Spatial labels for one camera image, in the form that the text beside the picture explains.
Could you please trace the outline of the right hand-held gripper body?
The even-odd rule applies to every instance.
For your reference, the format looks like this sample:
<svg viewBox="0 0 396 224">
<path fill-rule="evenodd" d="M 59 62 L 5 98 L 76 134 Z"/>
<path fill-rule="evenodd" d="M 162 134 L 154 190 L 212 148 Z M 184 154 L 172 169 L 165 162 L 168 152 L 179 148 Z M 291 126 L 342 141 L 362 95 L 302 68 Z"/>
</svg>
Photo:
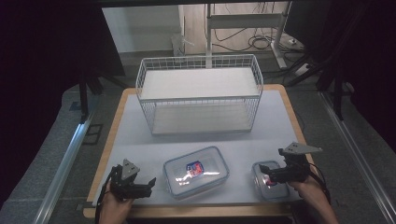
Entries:
<svg viewBox="0 0 396 224">
<path fill-rule="evenodd" d="M 284 157 L 286 166 L 273 171 L 273 180 L 278 183 L 304 182 L 311 172 L 306 155 L 321 151 L 321 147 L 311 147 L 297 142 L 280 148 L 278 154 Z"/>
</svg>

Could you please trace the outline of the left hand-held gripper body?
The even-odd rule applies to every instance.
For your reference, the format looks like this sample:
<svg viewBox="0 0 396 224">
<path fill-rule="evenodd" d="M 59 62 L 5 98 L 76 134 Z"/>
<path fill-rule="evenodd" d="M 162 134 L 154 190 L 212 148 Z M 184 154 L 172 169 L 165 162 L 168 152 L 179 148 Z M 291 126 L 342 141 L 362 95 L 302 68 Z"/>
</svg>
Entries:
<svg viewBox="0 0 396 224">
<path fill-rule="evenodd" d="M 134 182 L 139 171 L 137 166 L 124 159 L 110 172 L 110 191 L 119 200 L 145 198 L 144 192 L 149 189 L 147 185 Z"/>
</svg>

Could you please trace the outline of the small clear food container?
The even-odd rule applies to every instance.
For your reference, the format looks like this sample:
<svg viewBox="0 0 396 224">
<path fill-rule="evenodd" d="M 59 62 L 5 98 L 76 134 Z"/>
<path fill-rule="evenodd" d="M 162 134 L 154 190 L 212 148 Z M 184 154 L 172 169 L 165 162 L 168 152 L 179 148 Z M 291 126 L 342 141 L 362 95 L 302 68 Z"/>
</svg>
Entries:
<svg viewBox="0 0 396 224">
<path fill-rule="evenodd" d="M 272 182 L 269 175 L 264 174 L 260 166 L 264 165 L 271 170 L 277 169 L 280 165 L 276 161 L 259 161 L 252 165 L 252 177 L 255 184 L 256 193 L 266 202 L 283 202 L 289 196 L 289 188 L 286 184 Z"/>
</svg>

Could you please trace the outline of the large clear food container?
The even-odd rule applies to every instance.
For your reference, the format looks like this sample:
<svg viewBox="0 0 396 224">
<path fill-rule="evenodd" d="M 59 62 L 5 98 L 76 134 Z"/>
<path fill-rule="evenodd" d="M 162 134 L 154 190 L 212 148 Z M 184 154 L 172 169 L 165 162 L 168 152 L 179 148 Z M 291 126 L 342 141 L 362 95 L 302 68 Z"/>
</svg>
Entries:
<svg viewBox="0 0 396 224">
<path fill-rule="evenodd" d="M 169 192 L 176 199 L 211 190 L 230 176 L 226 161 L 214 146 L 166 161 L 163 173 Z"/>
</svg>

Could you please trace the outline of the white wire shelf rack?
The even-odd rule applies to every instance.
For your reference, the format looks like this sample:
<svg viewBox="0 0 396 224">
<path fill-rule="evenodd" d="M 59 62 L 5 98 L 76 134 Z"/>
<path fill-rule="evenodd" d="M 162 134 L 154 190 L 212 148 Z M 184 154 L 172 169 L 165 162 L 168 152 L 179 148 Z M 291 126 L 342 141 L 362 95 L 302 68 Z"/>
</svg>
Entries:
<svg viewBox="0 0 396 224">
<path fill-rule="evenodd" d="M 153 134 L 249 132 L 263 77 L 252 54 L 146 58 L 136 95 Z"/>
</svg>

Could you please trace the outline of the person's left hand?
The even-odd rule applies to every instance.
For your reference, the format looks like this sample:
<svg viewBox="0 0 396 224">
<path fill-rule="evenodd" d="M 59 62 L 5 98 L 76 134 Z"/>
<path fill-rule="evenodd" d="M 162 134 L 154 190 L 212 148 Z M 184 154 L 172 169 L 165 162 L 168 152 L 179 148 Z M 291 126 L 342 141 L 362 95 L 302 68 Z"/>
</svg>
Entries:
<svg viewBox="0 0 396 224">
<path fill-rule="evenodd" d="M 110 185 L 107 184 L 106 193 L 102 200 L 102 209 L 99 213 L 99 220 L 103 218 L 127 219 L 132 209 L 133 202 L 133 199 L 119 201 L 110 191 Z"/>
</svg>

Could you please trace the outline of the person's right hand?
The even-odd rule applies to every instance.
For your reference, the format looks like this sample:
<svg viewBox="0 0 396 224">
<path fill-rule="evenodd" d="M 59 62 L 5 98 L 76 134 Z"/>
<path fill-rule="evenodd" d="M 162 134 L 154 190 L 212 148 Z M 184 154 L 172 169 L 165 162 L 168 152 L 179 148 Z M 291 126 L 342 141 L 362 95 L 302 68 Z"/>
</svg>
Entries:
<svg viewBox="0 0 396 224">
<path fill-rule="evenodd" d="M 293 187 L 308 204 L 318 210 L 329 204 L 321 186 L 311 176 L 304 182 L 289 181 L 288 184 Z"/>
</svg>

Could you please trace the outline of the pale grey table mat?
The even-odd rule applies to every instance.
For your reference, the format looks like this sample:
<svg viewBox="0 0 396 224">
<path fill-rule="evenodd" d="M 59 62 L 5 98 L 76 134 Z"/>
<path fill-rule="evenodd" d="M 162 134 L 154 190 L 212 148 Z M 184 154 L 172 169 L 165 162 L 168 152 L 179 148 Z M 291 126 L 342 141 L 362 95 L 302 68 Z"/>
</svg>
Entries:
<svg viewBox="0 0 396 224">
<path fill-rule="evenodd" d="M 119 109 L 121 117 L 114 120 L 116 134 L 110 135 L 106 141 L 109 157 L 101 159 L 106 169 L 99 171 L 96 178 L 104 183 L 111 167 L 128 159 L 140 168 L 137 183 L 157 179 L 151 196 L 136 201 L 141 205 L 260 203 L 252 165 L 258 161 L 277 161 L 283 166 L 285 162 L 278 151 L 298 140 L 297 130 L 291 124 L 291 115 L 279 91 L 263 93 L 255 123 L 248 133 L 153 135 L 134 94 L 128 94 Z M 182 200 L 172 197 L 166 186 L 163 164 L 211 146 L 217 147 L 222 154 L 229 167 L 229 178 L 196 196 Z"/>
</svg>

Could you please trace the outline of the black metal stand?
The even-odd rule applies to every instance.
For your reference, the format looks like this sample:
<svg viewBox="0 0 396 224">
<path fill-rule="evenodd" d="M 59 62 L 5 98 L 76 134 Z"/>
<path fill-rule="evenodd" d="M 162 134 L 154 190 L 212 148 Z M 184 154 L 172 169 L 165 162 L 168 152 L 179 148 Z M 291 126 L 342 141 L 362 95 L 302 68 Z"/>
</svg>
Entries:
<svg viewBox="0 0 396 224">
<path fill-rule="evenodd" d="M 81 123 L 84 123 L 90 115 L 87 90 L 90 90 L 93 95 L 100 95 L 103 93 L 104 87 L 99 80 L 100 77 L 103 77 L 122 89 L 129 88 L 128 84 L 96 68 L 89 71 L 82 71 L 78 76 Z"/>
<path fill-rule="evenodd" d="M 343 120 L 342 115 L 342 97 L 343 97 L 343 76 L 339 71 L 340 66 L 337 64 L 338 59 L 336 56 L 330 56 L 328 59 L 319 63 L 318 65 L 314 65 L 309 68 L 302 75 L 293 79 L 292 81 L 286 84 L 287 87 L 292 87 L 297 85 L 298 83 L 306 80 L 309 77 L 317 74 L 318 72 L 322 72 L 322 75 L 318 79 L 316 83 L 316 88 L 318 91 L 326 91 L 330 85 L 333 83 L 333 99 L 332 99 L 332 109 L 337 118 Z"/>
</svg>

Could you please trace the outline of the white power strip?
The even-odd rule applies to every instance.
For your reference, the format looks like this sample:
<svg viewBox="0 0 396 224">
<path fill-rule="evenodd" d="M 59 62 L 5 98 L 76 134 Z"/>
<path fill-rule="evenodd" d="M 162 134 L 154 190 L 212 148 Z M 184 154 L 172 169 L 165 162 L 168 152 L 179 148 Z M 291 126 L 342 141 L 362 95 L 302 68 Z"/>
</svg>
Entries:
<svg viewBox="0 0 396 224">
<path fill-rule="evenodd" d="M 305 72 L 307 72 L 311 68 L 311 65 L 309 63 L 304 63 L 300 68 L 298 68 L 294 74 L 299 77 L 303 75 Z"/>
</svg>

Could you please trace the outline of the white cabinet panel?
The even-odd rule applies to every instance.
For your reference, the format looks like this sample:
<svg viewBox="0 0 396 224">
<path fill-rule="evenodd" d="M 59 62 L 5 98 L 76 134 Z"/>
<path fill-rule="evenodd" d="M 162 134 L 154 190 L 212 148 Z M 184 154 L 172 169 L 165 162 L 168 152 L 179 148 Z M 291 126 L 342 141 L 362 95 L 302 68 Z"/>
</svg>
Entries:
<svg viewBox="0 0 396 224">
<path fill-rule="evenodd" d="M 102 9 L 119 53 L 171 50 L 181 33 L 179 6 L 107 7 Z"/>
</svg>

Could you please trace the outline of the aluminium rail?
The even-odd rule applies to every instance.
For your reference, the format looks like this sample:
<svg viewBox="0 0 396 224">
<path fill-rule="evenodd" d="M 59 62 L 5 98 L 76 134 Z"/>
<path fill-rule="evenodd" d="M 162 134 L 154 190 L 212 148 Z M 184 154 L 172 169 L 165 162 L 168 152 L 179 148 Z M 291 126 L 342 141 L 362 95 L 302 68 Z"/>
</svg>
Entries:
<svg viewBox="0 0 396 224">
<path fill-rule="evenodd" d="M 42 201 L 42 204 L 37 210 L 33 224 L 49 223 L 50 217 L 54 211 L 57 201 L 59 200 L 65 181 L 70 174 L 71 168 L 90 124 L 91 122 L 86 120 L 77 126 L 58 170 L 49 185 L 49 189 Z"/>
<path fill-rule="evenodd" d="M 347 151 L 351 155 L 352 160 L 355 162 L 357 169 L 360 171 L 361 176 L 373 195 L 383 217 L 388 224 L 396 224 L 396 206 L 391 201 L 389 195 L 385 191 L 385 188 L 375 176 L 375 173 L 369 166 L 369 163 L 364 158 L 361 149 L 353 138 L 347 125 L 343 120 L 340 120 L 333 111 L 331 97 L 326 92 L 321 91 L 318 93 L 318 96 L 321 98 L 328 114 L 332 119 L 332 122 L 334 123 L 335 128 L 340 133 L 341 138 L 346 145 Z"/>
</svg>

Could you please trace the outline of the white metal desk frame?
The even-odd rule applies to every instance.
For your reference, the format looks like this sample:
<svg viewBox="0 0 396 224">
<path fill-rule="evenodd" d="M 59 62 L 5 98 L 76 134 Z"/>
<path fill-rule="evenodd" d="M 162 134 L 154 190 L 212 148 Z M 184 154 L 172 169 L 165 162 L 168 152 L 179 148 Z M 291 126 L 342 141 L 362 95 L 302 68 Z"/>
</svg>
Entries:
<svg viewBox="0 0 396 224">
<path fill-rule="evenodd" d="M 211 4 L 207 4 L 206 10 L 206 48 L 205 55 L 212 55 L 212 30 L 213 29 L 237 29 L 237 28 L 276 28 L 277 34 L 270 42 L 271 50 L 276 58 L 278 67 L 287 68 L 286 62 L 280 53 L 280 38 L 283 34 L 287 17 L 290 12 L 291 2 L 288 2 L 281 13 L 270 14 L 212 14 Z"/>
</svg>

